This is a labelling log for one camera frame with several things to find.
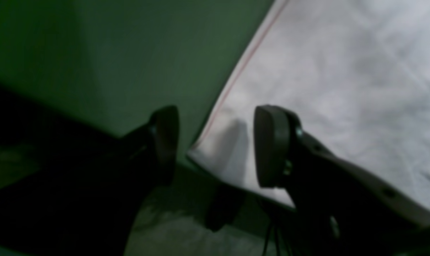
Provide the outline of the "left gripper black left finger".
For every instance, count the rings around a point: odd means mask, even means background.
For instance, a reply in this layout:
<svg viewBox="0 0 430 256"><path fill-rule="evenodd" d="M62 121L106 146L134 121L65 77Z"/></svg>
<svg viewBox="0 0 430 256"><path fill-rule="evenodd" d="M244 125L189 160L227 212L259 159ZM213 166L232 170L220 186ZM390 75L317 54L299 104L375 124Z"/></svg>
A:
<svg viewBox="0 0 430 256"><path fill-rule="evenodd" d="M179 111L149 121L78 163L0 189L0 246L30 256L122 256L145 198L172 183Z"/></svg>

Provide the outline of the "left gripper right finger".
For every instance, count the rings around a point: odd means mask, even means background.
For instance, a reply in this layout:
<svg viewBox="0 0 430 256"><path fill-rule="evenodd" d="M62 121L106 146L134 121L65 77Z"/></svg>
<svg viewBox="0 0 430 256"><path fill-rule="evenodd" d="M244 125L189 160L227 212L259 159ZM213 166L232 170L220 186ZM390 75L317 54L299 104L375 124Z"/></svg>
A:
<svg viewBox="0 0 430 256"><path fill-rule="evenodd" d="M283 188L311 256L430 256L430 210L342 159L306 133L294 112L254 109L254 159L262 188Z"/></svg>

